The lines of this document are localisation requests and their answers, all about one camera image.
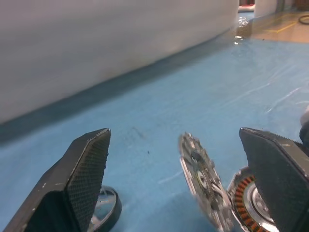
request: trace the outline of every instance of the black pad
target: black pad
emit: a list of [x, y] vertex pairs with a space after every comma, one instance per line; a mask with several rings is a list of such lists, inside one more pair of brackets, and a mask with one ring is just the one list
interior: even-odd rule
[[85, 232], [104, 175], [111, 131], [75, 139], [38, 181], [4, 232]]
[[309, 231], [307, 149], [270, 132], [239, 132], [256, 186], [280, 232]]

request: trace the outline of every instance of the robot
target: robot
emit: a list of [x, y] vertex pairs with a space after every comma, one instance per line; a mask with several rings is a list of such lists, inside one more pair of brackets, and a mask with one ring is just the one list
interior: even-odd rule
[[309, 108], [302, 143], [240, 128], [248, 166], [222, 186], [215, 165], [190, 133], [179, 138], [180, 162], [192, 195], [219, 232], [309, 231]]

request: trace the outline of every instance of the blue floor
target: blue floor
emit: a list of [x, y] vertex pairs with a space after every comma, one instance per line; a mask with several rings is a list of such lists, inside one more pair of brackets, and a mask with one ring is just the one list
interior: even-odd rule
[[178, 136], [200, 138], [227, 186], [247, 164], [240, 127], [298, 139], [308, 60], [309, 44], [229, 32], [2, 126], [0, 229], [72, 140], [109, 127], [103, 184], [123, 203], [112, 231], [214, 232], [182, 174]]

